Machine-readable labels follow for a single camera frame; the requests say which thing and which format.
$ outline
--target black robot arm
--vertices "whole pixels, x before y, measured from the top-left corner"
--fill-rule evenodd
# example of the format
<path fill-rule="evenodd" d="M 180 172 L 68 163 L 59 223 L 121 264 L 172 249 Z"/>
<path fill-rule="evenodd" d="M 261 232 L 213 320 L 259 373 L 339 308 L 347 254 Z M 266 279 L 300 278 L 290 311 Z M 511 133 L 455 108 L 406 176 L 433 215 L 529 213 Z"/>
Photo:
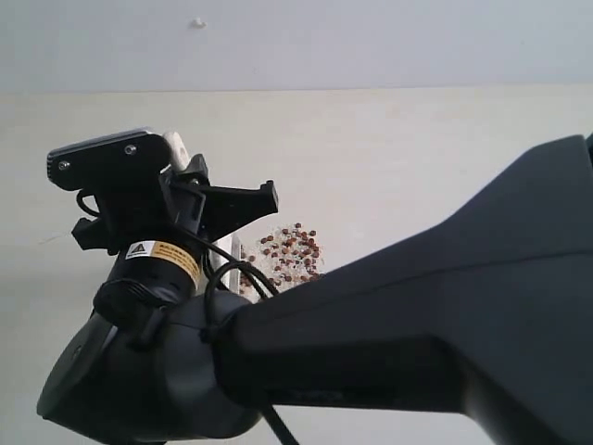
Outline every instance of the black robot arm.
<path fill-rule="evenodd" d="M 241 261 L 197 295 L 198 260 L 277 211 L 273 183 L 213 187 L 171 141 L 50 154 L 53 182 L 97 200 L 77 241 L 118 259 L 38 414 L 109 445 L 231 438 L 261 413 L 282 433 L 273 404 L 465 413 L 498 445 L 593 444 L 592 141 L 533 148 L 438 226 L 258 304 L 214 290 Z"/>
<path fill-rule="evenodd" d="M 592 229 L 586 141 L 536 147 L 435 228 L 238 311 L 219 382 L 244 404 L 256 385 L 465 413 L 498 445 L 593 443 Z"/>

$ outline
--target warning label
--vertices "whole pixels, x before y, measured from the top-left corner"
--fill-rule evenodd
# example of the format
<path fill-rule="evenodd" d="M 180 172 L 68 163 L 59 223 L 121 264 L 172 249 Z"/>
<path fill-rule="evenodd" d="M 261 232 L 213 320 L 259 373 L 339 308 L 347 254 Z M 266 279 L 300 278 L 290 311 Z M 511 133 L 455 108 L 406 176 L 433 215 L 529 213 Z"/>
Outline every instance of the warning label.
<path fill-rule="evenodd" d="M 126 260 L 140 257 L 160 258 L 176 264 L 192 277 L 197 288 L 200 270 L 196 260 L 182 248 L 163 241 L 139 241 L 128 248 Z"/>

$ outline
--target white ceiling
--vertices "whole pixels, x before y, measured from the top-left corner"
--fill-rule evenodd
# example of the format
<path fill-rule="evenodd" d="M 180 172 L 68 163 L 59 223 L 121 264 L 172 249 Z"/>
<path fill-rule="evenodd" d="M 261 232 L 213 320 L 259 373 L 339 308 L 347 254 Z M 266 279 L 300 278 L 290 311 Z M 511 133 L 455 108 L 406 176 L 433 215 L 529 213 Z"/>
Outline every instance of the white ceiling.
<path fill-rule="evenodd" d="M 590 0 L 13 0 L 0 91 L 591 82 L 592 19 Z"/>

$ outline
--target yellow label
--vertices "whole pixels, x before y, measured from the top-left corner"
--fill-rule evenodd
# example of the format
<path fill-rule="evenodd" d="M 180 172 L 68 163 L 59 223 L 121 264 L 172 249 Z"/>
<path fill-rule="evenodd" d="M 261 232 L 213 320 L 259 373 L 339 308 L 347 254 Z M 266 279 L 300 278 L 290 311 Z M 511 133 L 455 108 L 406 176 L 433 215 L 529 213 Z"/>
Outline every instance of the yellow label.
<path fill-rule="evenodd" d="M 182 248 L 163 241 L 139 241 L 130 246 L 126 260 L 139 257 L 161 258 L 178 265 L 191 276 L 197 288 L 200 269 L 197 267 L 196 260 Z"/>

